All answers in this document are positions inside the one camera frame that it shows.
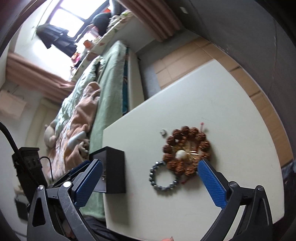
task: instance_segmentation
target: table top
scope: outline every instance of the table top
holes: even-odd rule
[[[149,182],[149,169],[162,159],[165,138],[182,126],[198,127],[211,142],[211,163],[241,187],[264,186],[273,222],[284,215],[279,159],[268,129],[251,99],[216,60],[160,91],[105,129],[103,146],[125,152],[126,194],[104,195],[107,227],[123,235],[158,240],[200,240],[215,221],[216,207],[198,176],[168,193]],[[173,176],[162,171],[158,184]],[[232,238],[237,215],[226,240]]]

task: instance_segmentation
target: black beaded bracelet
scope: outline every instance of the black beaded bracelet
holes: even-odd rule
[[[157,161],[153,166],[152,168],[150,169],[150,178],[149,178],[149,181],[151,183],[151,185],[153,186],[153,188],[155,190],[158,190],[158,191],[169,191],[171,189],[173,189],[178,183],[179,183],[179,178],[176,177],[176,179],[167,187],[163,187],[163,186],[159,186],[156,184],[156,181],[155,181],[155,171],[160,167],[160,166],[165,166],[165,163],[163,161]]]

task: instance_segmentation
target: curtain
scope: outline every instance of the curtain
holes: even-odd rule
[[[51,74],[15,53],[8,53],[6,79],[27,89],[39,91],[56,103],[62,103],[75,87],[74,82]]]
[[[129,9],[159,42],[180,30],[181,23],[163,0],[117,0]]]

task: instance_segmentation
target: green blanket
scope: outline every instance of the green blanket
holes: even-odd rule
[[[102,148],[103,130],[122,117],[122,88],[126,46],[117,41],[103,57],[106,65],[98,78],[101,95],[90,135],[89,153]],[[80,212],[83,215],[104,220],[103,194],[93,192],[86,206],[80,208]]]

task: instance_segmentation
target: window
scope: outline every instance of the window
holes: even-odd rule
[[[68,36],[76,39],[93,17],[108,6],[107,0],[60,0],[47,22],[69,30]]]

